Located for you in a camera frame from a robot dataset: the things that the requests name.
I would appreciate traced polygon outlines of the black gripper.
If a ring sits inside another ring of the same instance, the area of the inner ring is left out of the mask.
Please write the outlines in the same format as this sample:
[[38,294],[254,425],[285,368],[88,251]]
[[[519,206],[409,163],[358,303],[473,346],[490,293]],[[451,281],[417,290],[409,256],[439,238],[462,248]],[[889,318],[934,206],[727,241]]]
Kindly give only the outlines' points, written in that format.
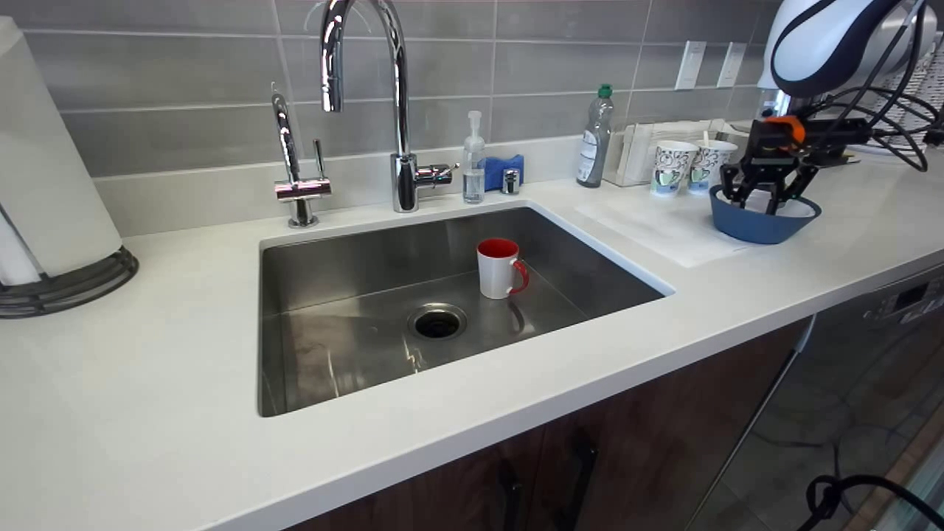
[[767,212],[777,216],[789,201],[801,198],[822,169],[842,166],[850,145],[869,145],[872,127],[864,119],[764,119],[749,130],[740,169],[720,169],[723,198],[745,206],[755,191],[745,173],[779,172]]

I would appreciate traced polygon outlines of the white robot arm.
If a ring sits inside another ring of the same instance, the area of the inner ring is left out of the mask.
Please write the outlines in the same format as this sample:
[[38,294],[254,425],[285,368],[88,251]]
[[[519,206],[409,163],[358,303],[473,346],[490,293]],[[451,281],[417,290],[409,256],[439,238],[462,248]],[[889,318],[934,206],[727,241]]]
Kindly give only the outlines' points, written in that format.
[[746,154],[717,191],[764,212],[805,194],[847,145],[883,145],[911,169],[928,158],[916,135],[941,113],[910,88],[941,26],[929,0],[786,0],[771,24]]

